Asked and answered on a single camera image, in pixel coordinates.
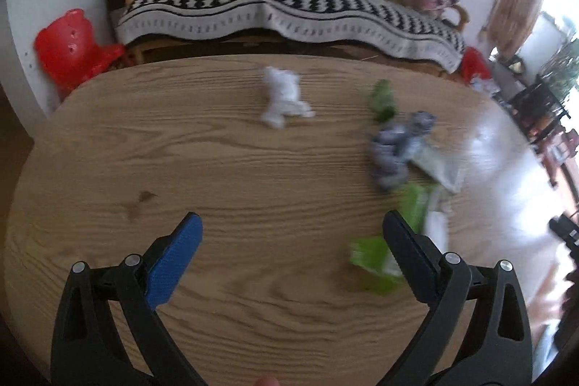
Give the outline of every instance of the red object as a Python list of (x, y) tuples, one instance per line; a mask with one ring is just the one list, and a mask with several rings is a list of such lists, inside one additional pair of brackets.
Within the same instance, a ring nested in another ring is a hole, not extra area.
[(481, 52), (473, 47), (467, 47), (460, 65), (460, 75), (467, 84), (473, 80), (473, 77), (480, 76), (481, 79), (492, 79), (493, 75)]
[(42, 29), (34, 41), (42, 69), (70, 93), (92, 77), (105, 72), (124, 54), (124, 46), (100, 47), (93, 26), (82, 9), (73, 9)]

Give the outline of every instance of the green crumpled paper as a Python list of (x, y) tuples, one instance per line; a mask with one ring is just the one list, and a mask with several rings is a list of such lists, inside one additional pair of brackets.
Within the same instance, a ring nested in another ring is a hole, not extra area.
[[(429, 189), (417, 183), (407, 183), (402, 187), (400, 214), (415, 233), (422, 233), (428, 207)], [(404, 283), (403, 276), (384, 272), (390, 257), (390, 249), (382, 236), (362, 238), (351, 247), (350, 262), (363, 268), (373, 276), (367, 288), (377, 294), (386, 294)]]
[(394, 102), (394, 92), (386, 79), (378, 81), (370, 94), (370, 109), (374, 112), (376, 120), (384, 123), (398, 113)]

